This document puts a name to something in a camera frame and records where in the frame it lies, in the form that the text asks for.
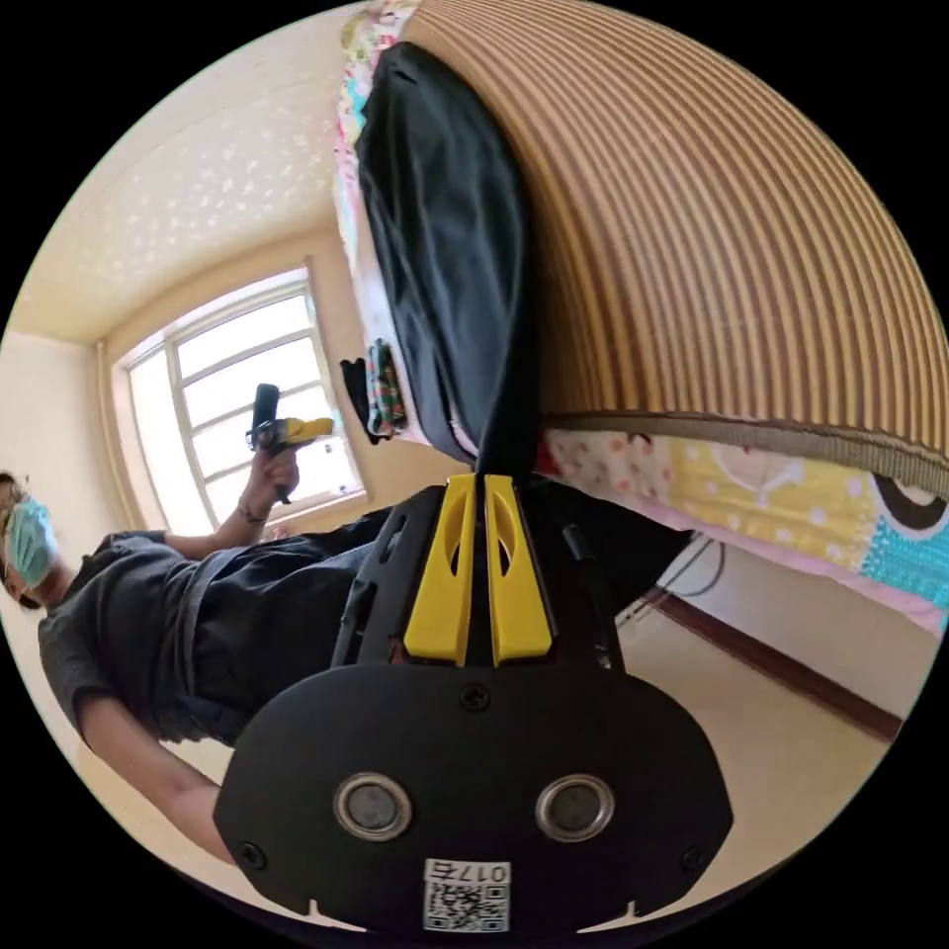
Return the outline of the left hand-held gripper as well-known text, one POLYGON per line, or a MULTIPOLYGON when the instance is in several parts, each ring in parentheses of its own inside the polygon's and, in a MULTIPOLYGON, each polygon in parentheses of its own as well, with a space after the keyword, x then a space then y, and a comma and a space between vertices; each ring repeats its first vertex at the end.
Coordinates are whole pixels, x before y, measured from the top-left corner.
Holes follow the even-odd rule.
POLYGON ((332 418, 296 419, 297 428, 284 428, 278 442, 273 429, 259 438, 246 483, 247 506, 274 506, 289 497, 299 485, 297 452, 334 432, 332 418), (282 448, 274 451, 274 446, 282 448))

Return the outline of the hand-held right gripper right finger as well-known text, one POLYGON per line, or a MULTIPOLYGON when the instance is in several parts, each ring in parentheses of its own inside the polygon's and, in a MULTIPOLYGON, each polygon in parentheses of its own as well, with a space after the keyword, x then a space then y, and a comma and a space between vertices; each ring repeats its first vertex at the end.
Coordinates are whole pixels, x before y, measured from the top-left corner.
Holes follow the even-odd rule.
POLYGON ((553 635, 512 478, 484 478, 492 658, 496 666, 548 656, 553 635))

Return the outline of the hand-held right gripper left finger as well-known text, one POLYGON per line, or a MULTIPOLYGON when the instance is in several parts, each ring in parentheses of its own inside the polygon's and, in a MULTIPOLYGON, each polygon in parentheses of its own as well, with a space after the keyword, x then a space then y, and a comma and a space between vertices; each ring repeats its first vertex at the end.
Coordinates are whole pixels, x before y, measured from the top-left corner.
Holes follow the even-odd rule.
POLYGON ((414 660, 462 666, 468 649, 475 561, 476 476, 446 484, 403 646, 414 660))

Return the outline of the person's left hand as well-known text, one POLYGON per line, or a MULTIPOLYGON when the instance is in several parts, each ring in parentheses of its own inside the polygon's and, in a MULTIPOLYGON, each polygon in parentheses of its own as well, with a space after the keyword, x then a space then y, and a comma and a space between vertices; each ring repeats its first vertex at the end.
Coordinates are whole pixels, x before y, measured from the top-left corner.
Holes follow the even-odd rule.
POLYGON ((237 505, 237 510, 250 524, 262 525, 278 503, 288 503, 300 481, 298 452, 284 448, 279 452, 258 448, 250 474, 237 505))

